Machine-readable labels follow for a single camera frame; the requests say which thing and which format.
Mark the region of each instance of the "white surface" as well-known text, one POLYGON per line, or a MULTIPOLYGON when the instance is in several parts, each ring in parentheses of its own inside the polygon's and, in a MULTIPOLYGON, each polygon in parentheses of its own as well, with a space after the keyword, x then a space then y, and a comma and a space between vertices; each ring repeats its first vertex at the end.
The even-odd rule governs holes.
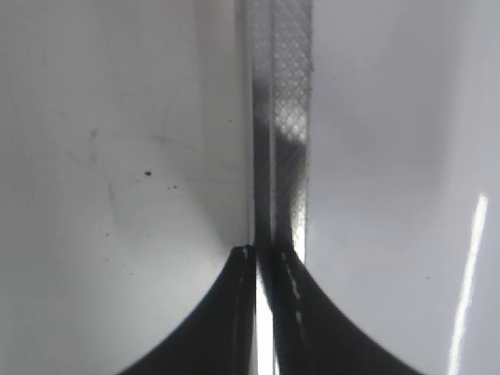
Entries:
POLYGON ((433 375, 500 372, 499 17, 493 0, 314 7, 306 264, 433 375))
POLYGON ((248 241, 235 27, 233 0, 0 2, 1 375, 123 370, 248 241))

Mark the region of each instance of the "white background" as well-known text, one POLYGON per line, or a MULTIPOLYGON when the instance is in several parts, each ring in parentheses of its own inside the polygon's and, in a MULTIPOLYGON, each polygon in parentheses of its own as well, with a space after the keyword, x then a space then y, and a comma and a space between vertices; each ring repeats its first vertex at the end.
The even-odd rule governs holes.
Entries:
POLYGON ((0 2, 0 374, 123 370, 248 242, 235 14, 0 2))
POLYGON ((309 270, 418 370, 498 373, 500 3, 316 0, 313 19, 309 270))

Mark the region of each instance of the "dark curved shape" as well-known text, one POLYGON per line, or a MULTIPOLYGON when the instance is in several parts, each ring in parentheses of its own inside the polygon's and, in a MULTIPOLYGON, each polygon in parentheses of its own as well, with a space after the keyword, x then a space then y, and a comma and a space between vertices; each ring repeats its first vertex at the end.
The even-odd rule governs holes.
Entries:
POLYGON ((273 323, 281 375, 418 375, 353 324, 323 293, 290 241, 272 255, 273 323))
POLYGON ((234 248, 191 315, 122 375, 248 373, 254 306, 255 252, 234 248))

